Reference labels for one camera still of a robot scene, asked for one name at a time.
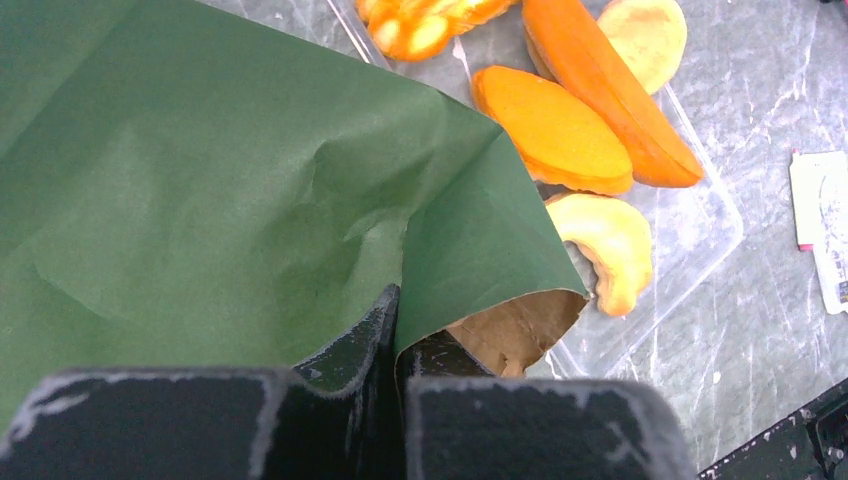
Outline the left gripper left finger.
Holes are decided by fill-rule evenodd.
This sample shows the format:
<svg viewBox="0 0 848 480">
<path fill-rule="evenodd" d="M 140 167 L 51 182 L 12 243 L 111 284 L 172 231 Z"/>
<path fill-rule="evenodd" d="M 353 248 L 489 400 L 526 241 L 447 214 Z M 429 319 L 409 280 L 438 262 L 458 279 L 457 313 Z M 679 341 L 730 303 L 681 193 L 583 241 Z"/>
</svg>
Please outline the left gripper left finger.
<svg viewBox="0 0 848 480">
<path fill-rule="evenodd" d="M 359 479 L 392 424 L 400 290 L 294 366 L 73 369 L 1 442 L 5 479 Z"/>
</svg>

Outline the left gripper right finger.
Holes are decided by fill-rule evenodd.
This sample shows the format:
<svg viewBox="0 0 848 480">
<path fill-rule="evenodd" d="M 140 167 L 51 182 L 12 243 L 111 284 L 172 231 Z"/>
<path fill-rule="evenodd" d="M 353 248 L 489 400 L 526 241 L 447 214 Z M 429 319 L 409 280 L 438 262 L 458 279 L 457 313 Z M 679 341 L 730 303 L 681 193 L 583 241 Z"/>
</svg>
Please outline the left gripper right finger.
<svg viewBox="0 0 848 480">
<path fill-rule="evenodd" d="M 694 479 L 676 414 L 626 380 L 500 378 L 446 333 L 397 361 L 410 479 Z"/>
</svg>

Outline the green paper bag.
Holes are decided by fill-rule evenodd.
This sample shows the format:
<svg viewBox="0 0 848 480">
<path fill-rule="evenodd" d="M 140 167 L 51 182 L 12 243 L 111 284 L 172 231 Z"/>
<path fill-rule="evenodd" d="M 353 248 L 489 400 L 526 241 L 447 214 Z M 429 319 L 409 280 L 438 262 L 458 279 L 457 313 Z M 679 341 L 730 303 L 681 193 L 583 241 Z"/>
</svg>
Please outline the green paper bag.
<svg viewBox="0 0 848 480">
<path fill-rule="evenodd" d="M 196 1 L 1 5 L 1 424 L 69 367 L 292 364 L 401 288 L 396 347 L 582 283 L 504 131 L 444 93 Z"/>
</svg>

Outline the braided fake bread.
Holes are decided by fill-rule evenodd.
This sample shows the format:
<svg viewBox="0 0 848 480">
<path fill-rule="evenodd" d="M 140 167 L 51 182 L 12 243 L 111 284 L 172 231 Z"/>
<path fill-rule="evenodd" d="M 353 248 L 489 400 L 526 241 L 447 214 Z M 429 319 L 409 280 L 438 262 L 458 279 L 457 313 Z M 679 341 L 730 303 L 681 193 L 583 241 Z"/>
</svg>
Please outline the braided fake bread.
<svg viewBox="0 0 848 480">
<path fill-rule="evenodd" d="M 515 0 L 357 0 L 355 9 L 387 58 L 418 62 L 451 39 L 502 15 Z"/>
</svg>

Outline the round pale fake bun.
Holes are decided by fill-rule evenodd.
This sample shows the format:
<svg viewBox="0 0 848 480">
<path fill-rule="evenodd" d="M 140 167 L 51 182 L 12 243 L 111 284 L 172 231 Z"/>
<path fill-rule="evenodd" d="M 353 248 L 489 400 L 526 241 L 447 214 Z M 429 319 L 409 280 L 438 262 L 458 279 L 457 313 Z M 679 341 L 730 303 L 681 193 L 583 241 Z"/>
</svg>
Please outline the round pale fake bun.
<svg viewBox="0 0 848 480">
<path fill-rule="evenodd" d="M 597 25 L 648 94 L 656 94 L 678 71 L 688 29 L 677 1 L 611 1 Z"/>
</svg>

